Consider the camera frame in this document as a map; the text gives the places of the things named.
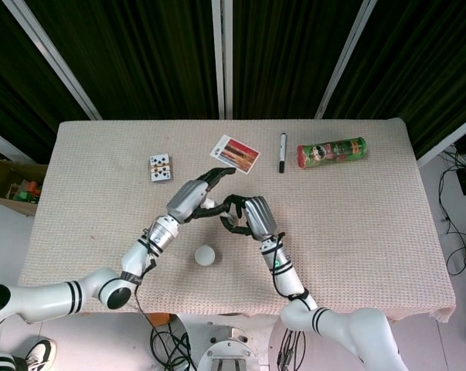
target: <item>pringles can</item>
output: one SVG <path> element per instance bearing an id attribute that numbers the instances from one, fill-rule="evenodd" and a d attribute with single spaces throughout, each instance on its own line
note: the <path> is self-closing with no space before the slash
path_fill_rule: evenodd
<path id="1" fill-rule="evenodd" d="M 298 165 L 300 168 L 313 168 L 335 162 L 358 160 L 366 156 L 366 151 L 365 139 L 361 137 L 318 145 L 299 145 Z"/>

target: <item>deck of cards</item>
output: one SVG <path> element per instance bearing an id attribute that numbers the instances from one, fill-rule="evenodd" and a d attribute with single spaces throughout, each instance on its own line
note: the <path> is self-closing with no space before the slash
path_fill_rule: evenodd
<path id="1" fill-rule="evenodd" d="M 150 156 L 148 160 L 150 168 L 150 180 L 153 182 L 161 182 L 171 179 L 171 163 L 169 162 L 169 154 Z"/>
<path id="2" fill-rule="evenodd" d="M 228 166 L 232 166 L 248 174 L 260 156 L 260 152 L 240 141 L 232 139 L 228 135 L 223 135 L 210 152 L 210 155 Z"/>

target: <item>shoe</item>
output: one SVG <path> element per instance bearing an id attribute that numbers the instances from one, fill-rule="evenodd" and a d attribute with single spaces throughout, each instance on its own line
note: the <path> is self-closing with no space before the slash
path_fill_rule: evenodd
<path id="1" fill-rule="evenodd" d="M 26 356 L 28 371 L 47 371 L 51 368 L 56 358 L 56 343 L 53 340 L 44 339 L 37 342 Z"/>

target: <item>marker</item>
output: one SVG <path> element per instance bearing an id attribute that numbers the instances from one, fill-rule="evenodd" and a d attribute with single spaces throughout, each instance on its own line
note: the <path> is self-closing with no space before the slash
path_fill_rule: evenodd
<path id="1" fill-rule="evenodd" d="M 284 172 L 284 163 L 286 162 L 286 133 L 281 134 L 281 151 L 279 152 L 279 173 Z"/>

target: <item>white cup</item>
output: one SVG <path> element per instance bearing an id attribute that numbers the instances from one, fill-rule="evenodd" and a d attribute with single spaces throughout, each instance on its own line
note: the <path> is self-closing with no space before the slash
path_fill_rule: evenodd
<path id="1" fill-rule="evenodd" d="M 195 261 L 202 267 L 210 267 L 216 259 L 216 252 L 209 245 L 202 245 L 195 251 Z"/>

